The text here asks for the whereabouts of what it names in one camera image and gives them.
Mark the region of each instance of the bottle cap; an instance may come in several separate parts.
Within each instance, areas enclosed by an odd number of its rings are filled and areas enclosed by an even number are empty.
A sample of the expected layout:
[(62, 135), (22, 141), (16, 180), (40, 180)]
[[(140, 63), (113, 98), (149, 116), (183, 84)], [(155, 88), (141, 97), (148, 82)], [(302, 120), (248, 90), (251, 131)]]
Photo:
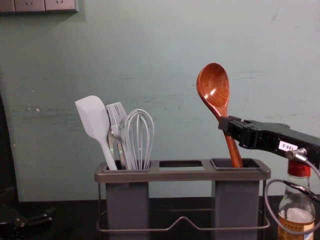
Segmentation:
[(310, 177), (311, 168), (294, 160), (288, 160), (288, 174), (296, 177)]

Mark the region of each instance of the power socket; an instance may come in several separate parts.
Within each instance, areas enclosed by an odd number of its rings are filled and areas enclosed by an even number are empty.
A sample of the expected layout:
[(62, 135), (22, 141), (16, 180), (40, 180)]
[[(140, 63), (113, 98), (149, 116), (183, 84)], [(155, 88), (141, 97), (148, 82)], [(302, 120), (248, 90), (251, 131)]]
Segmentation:
[(44, 12), (45, 0), (14, 0), (16, 12)]
[(14, 0), (0, 0), (0, 13), (12, 13), (14, 11)]
[(76, 0), (44, 0), (47, 12), (77, 12), (78, 4)]

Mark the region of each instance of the label sticker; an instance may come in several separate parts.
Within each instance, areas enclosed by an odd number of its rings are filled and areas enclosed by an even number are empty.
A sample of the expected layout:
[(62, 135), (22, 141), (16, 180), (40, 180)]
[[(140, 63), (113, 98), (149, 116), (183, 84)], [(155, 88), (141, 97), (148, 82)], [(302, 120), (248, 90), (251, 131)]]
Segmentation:
[(298, 146), (287, 143), (285, 141), (280, 141), (278, 148), (283, 151), (290, 151), (290, 150), (292, 151), (292, 150), (297, 150)]
[[(282, 217), (279, 217), (280, 223), (285, 226), (286, 228), (294, 231), (294, 232), (305, 232), (309, 229), (312, 229), (315, 226), (315, 222), (308, 222), (308, 223), (297, 223), (292, 222)], [(314, 240), (314, 233), (311, 232), (305, 235), (293, 235), (285, 230), (283, 230), (280, 226), (278, 226), (278, 236), (277, 240)]]

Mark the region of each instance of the utensil caddy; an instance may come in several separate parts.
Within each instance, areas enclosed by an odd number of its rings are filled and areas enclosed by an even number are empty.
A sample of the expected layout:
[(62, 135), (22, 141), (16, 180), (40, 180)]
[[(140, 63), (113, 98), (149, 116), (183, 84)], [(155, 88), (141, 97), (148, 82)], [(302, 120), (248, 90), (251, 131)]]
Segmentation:
[[(201, 169), (183, 169), (188, 167)], [(243, 159), (242, 168), (233, 168), (228, 158), (153, 160), (149, 169), (132, 171), (108, 170), (101, 163), (94, 174), (99, 202), (96, 228), (100, 239), (149, 240), (150, 232), (167, 232), (178, 222), (187, 221), (198, 231), (211, 231), (215, 240), (256, 240), (258, 230), (263, 236), (263, 230), (270, 226), (264, 202), (259, 209), (260, 182), (264, 190), (270, 176), (263, 162), (251, 158)], [(198, 227), (181, 216), (169, 222), (167, 228), (150, 228), (149, 182), (162, 181), (212, 181), (209, 226)], [(102, 204), (101, 184), (106, 189), (106, 207)]]

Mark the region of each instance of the whisk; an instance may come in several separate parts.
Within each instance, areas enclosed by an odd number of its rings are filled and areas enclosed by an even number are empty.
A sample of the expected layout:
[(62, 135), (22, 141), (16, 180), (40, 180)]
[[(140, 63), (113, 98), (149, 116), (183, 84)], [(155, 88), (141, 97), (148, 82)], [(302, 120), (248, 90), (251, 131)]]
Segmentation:
[(136, 170), (148, 169), (155, 137), (155, 125), (149, 113), (142, 109), (130, 112), (124, 123), (124, 132), (133, 168)]

